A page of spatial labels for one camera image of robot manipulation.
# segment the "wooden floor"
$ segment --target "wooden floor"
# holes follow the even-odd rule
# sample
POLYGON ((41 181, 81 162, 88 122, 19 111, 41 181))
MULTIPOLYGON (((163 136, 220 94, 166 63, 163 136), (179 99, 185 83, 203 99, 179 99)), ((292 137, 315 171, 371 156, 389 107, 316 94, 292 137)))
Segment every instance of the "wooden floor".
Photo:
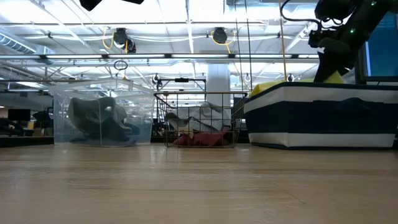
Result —
POLYGON ((393 151, 0 149, 0 223, 398 223, 393 151))

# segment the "wire basket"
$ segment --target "wire basket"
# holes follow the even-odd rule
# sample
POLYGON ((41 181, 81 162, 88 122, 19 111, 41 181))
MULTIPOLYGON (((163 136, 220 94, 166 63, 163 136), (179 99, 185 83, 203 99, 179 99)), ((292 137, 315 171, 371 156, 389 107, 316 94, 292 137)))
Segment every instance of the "wire basket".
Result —
POLYGON ((247 93, 180 91, 154 95, 160 133, 167 147, 236 146, 247 93))

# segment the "white blanket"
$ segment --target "white blanket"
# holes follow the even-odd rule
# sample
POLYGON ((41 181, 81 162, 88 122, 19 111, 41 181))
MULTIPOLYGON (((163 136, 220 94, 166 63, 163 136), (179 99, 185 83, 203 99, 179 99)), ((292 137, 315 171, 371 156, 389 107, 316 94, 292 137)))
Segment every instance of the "white blanket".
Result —
POLYGON ((181 107, 166 114, 173 128, 187 127, 196 131, 221 131, 223 126, 231 126, 227 111, 209 102, 201 106, 181 107))

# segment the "yellow cloth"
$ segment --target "yellow cloth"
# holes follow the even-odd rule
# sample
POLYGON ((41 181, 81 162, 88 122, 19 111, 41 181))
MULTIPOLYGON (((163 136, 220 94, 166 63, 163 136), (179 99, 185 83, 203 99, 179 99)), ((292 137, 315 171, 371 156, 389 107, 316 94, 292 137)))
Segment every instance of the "yellow cloth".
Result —
MULTIPOLYGON (((254 87, 253 91, 250 92, 249 97, 256 96, 257 94, 261 93, 262 91, 267 90, 268 88, 270 88, 276 84, 280 84, 282 82, 285 82, 285 80, 257 84, 254 87)), ((303 80, 300 80, 299 82, 313 82, 313 78, 303 79, 303 80)), ((326 79, 324 81, 324 83, 344 84, 344 80, 338 72, 335 72, 331 76, 329 76, 329 78, 326 79)))

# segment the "red cloth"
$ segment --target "red cloth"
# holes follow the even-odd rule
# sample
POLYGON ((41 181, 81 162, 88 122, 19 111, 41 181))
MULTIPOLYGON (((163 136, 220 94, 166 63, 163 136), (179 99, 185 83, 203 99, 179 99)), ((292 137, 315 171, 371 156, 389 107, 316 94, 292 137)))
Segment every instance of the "red cloth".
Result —
POLYGON ((187 134, 184 134, 173 142, 175 146, 227 146, 229 142, 224 139, 229 128, 223 128, 220 132, 214 133, 196 133, 190 139, 187 134))

